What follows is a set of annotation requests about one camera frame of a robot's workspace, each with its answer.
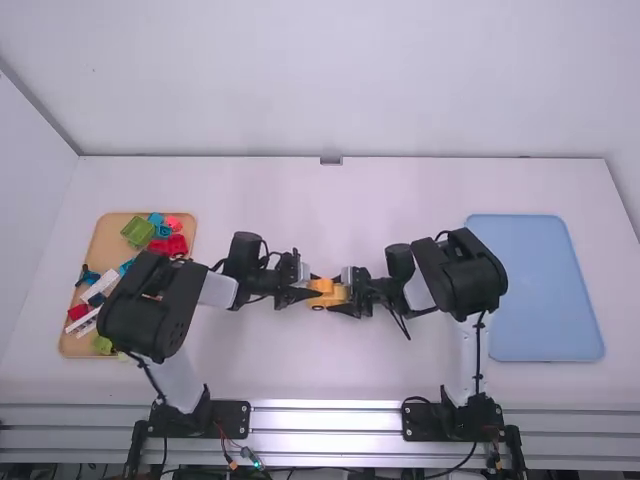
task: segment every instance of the plastic toy piece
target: plastic toy piece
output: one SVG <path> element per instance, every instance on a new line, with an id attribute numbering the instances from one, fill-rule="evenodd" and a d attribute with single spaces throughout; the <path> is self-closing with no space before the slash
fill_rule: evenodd
<path id="1" fill-rule="evenodd" d="M 106 272 L 104 272 L 100 280 L 98 280 L 96 283 L 91 285 L 91 287 L 89 287 L 89 289 L 86 292 L 80 295 L 80 300 L 82 300 L 85 303 L 88 303 L 89 299 L 93 297 L 96 293 L 103 293 L 105 295 L 108 295 L 119 278 L 120 278 L 120 275 L 118 275 L 118 272 L 116 272 L 113 269 L 107 270 Z"/>
<path id="2" fill-rule="evenodd" d="M 347 303 L 349 299 L 349 292 L 345 285 L 336 283 L 330 278 L 314 278 L 309 280 L 307 288 L 322 292 L 322 296 L 309 298 L 307 305 L 312 310 L 324 310 L 328 307 L 334 307 L 336 305 L 342 305 Z"/>
<path id="3" fill-rule="evenodd" d="M 91 297 L 87 303 L 93 308 L 97 308 L 102 305 L 106 299 L 107 297 L 105 297 L 103 293 L 98 292 L 93 297 Z"/>
<path id="4" fill-rule="evenodd" d="M 78 320 L 76 320 L 75 322 L 73 322 L 71 325 L 65 327 L 64 329 L 64 333 L 72 333 L 73 331 L 79 329 L 80 327 L 82 327 L 83 325 L 85 325 L 86 323 L 92 321 L 95 319 L 96 315 L 98 315 L 98 312 L 100 312 L 100 309 L 102 307 L 98 307 L 95 310 L 91 310 L 89 313 L 87 313 L 84 317 L 79 318 Z"/>
<path id="5" fill-rule="evenodd" d="M 169 237 L 169 255 L 175 257 L 176 255 L 186 255 L 189 253 L 189 247 L 187 246 L 187 240 L 184 235 L 180 233 L 174 233 Z"/>
<path id="6" fill-rule="evenodd" d="M 147 250 L 157 255 L 169 256 L 169 240 L 166 238 L 154 238 L 147 245 Z"/>
<path id="7" fill-rule="evenodd" d="M 164 215 L 158 212 L 153 212 L 147 217 L 147 222 L 151 222 L 156 227 L 159 227 L 164 222 Z"/>
<path id="8" fill-rule="evenodd" d="M 67 315 L 69 315 L 69 318 L 74 322 L 84 317 L 87 313 L 89 313 L 89 305 L 86 303 L 81 303 L 67 310 Z"/>
<path id="9" fill-rule="evenodd" d="M 169 215 L 168 217 L 165 217 L 164 223 L 173 231 L 173 233 L 178 233 L 182 230 L 182 222 L 180 222 L 178 217 Z"/>
<path id="10" fill-rule="evenodd" d="M 98 280 L 100 280 L 100 274 L 96 272 L 92 272 L 91 270 L 89 270 L 89 265 L 87 265 L 86 263 L 83 263 L 82 271 L 80 272 L 80 276 L 78 277 L 78 281 L 76 282 L 76 288 L 85 282 L 88 285 L 93 285 Z"/>
<path id="11" fill-rule="evenodd" d="M 134 248 L 144 248 L 156 233 L 156 226 L 144 218 L 135 216 L 120 231 Z"/>
<path id="12" fill-rule="evenodd" d="M 95 329 L 96 329 L 96 320 L 93 319 L 78 329 L 78 331 L 76 332 L 76 338 L 82 338 L 88 333 L 93 332 Z"/>
<path id="13" fill-rule="evenodd" d="M 136 261 L 136 257 L 133 257 L 131 260 L 127 260 L 126 262 L 124 262 L 122 265 L 120 265 L 118 267 L 118 274 L 121 277 L 124 277 L 124 274 L 127 273 L 127 270 L 129 270 L 129 267 L 131 265 L 133 265 L 133 262 Z"/>
<path id="14" fill-rule="evenodd" d="M 171 227 L 168 225 L 156 226 L 156 238 L 169 238 L 171 235 Z"/>
<path id="15" fill-rule="evenodd" d="M 101 337 L 98 335 L 91 341 L 91 346 L 93 350 L 100 355 L 111 355 L 111 351 L 113 349 L 113 343 L 108 338 Z"/>

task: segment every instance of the white tabletop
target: white tabletop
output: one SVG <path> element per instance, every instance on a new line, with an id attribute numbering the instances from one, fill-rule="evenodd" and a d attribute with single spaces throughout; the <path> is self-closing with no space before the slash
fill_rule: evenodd
<path id="1" fill-rule="evenodd" d="M 69 360 L 57 349 L 65 309 L 97 219 L 117 211 L 196 215 L 197 261 L 226 256 L 236 230 L 272 250 L 296 246 L 319 275 L 385 271 L 384 248 L 464 224 L 473 213 L 546 213 L 569 229 L 606 347 L 595 364 L 490 361 L 502 404 L 640 405 L 638 244 L 598 159 L 317 158 L 81 159 L 0 364 L 0 401 L 148 402 L 132 365 Z M 410 321 L 407 342 L 384 311 L 356 320 L 269 301 L 197 310 L 186 348 L 214 396 L 435 397 L 451 356 L 444 314 Z"/>

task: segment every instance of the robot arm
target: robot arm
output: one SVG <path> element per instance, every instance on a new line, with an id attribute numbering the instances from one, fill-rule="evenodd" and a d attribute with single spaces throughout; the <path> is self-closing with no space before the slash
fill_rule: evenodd
<path id="1" fill-rule="evenodd" d="M 149 421 L 134 428 L 131 462 L 139 459 L 146 425 L 159 427 L 154 430 L 156 436 L 220 438 L 225 416 L 242 417 L 241 409 L 246 416 L 240 421 L 248 427 L 249 404 L 211 400 L 208 387 L 198 381 L 181 347 L 197 304 L 235 311 L 256 301 L 252 295 L 258 300 L 272 296 L 274 308 L 280 310 L 322 295 L 306 288 L 310 270 L 295 248 L 285 253 L 267 250 L 261 257 L 263 243 L 259 235 L 236 233 L 229 255 L 219 262 L 221 274 L 213 271 L 215 267 L 191 260 L 140 252 L 105 301 L 98 333 L 136 359 L 159 397 Z M 280 258 L 269 269 L 273 255 Z M 459 339 L 454 353 L 457 371 L 447 387 L 441 387 L 441 403 L 419 406 L 405 400 L 403 436 L 407 441 L 493 441 L 504 422 L 499 405 L 483 393 L 482 365 L 490 314 L 508 285 L 502 264 L 466 228 L 448 232 L 440 242 L 425 238 L 410 245 L 391 245 L 385 256 L 389 277 L 373 279 L 366 268 L 343 269 L 335 280 L 347 287 L 348 301 L 328 310 L 360 318 L 371 316 L 374 304 L 382 304 L 400 319 L 436 310 L 450 313 Z M 414 425 L 421 425 L 422 432 L 415 429 L 412 435 L 408 427 Z M 246 438 L 248 428 L 240 433 L 230 438 Z"/>

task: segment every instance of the blue tray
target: blue tray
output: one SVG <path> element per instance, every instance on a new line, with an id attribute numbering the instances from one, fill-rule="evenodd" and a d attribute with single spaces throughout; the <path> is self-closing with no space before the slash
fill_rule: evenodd
<path id="1" fill-rule="evenodd" d="M 489 333 L 503 362 L 594 362 L 604 343 L 565 223 L 553 215 L 471 215 L 466 226 L 500 259 L 509 290 Z"/>

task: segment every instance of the aluminum rail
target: aluminum rail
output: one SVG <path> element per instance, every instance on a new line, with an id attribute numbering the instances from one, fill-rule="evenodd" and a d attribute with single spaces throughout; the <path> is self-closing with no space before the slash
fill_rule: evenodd
<path id="1" fill-rule="evenodd" d="M 267 466 L 443 468 L 471 447 L 405 442 L 395 401 L 252 405 L 244 443 Z M 148 405 L 0 404 L 0 462 L 123 463 L 133 423 L 148 411 Z M 640 411 L 507 408 L 504 417 L 520 427 L 530 469 L 640 470 Z M 143 463 L 160 463 L 162 453 L 162 440 L 149 439 Z M 226 462 L 218 440 L 169 439 L 167 464 Z M 467 465 L 483 467 L 484 449 Z"/>

